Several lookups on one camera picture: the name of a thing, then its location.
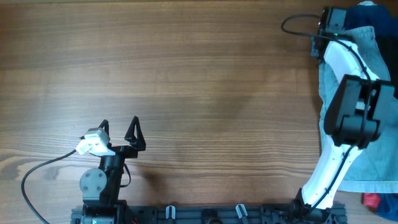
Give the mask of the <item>light blue denim shorts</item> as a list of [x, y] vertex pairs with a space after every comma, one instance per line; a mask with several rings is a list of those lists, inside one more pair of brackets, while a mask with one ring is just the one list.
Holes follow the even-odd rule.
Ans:
[[[376, 43], [374, 27], [365, 26], [344, 30], [342, 34], [353, 38], [359, 54], [367, 67], [381, 80], [390, 80], [390, 74]], [[331, 67], [322, 62], [319, 65], [319, 95], [323, 101], [320, 111], [320, 139], [322, 150], [328, 141], [323, 122], [329, 104], [338, 88], [338, 81]], [[397, 192], [397, 99], [393, 98], [388, 109], [387, 124], [377, 141], [369, 146], [353, 161], [339, 190], [362, 193]]]

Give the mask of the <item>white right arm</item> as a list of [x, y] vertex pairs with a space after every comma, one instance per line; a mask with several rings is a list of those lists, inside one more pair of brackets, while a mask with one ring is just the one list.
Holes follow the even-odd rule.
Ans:
[[324, 118], [326, 147], [292, 203], [291, 220], [324, 222], [329, 217], [350, 165], [381, 135], [394, 94], [392, 83], [380, 80], [366, 66], [354, 40], [341, 34], [346, 13], [343, 8], [325, 8], [312, 36], [313, 57], [331, 67], [339, 86]]

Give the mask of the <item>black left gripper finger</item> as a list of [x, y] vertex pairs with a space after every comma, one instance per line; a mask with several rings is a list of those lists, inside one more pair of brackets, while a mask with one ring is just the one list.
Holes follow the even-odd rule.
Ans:
[[134, 116], [125, 134], [124, 140], [137, 151], [146, 150], [146, 141], [144, 139], [139, 118]]
[[99, 135], [101, 137], [109, 136], [109, 121], [104, 119], [101, 124], [98, 126]]

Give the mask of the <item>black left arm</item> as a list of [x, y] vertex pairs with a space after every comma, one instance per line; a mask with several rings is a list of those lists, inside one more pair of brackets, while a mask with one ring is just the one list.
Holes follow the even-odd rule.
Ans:
[[97, 156], [100, 162], [98, 168], [86, 171], [80, 179], [83, 208], [72, 211], [72, 223], [138, 222], [127, 202], [118, 199], [120, 189], [128, 186], [121, 183], [124, 172], [128, 171], [125, 160], [137, 158], [138, 152], [146, 149], [137, 116], [133, 117], [124, 140], [128, 142], [125, 146], [110, 143], [107, 120], [103, 120], [99, 127], [87, 130], [81, 137], [77, 152]]

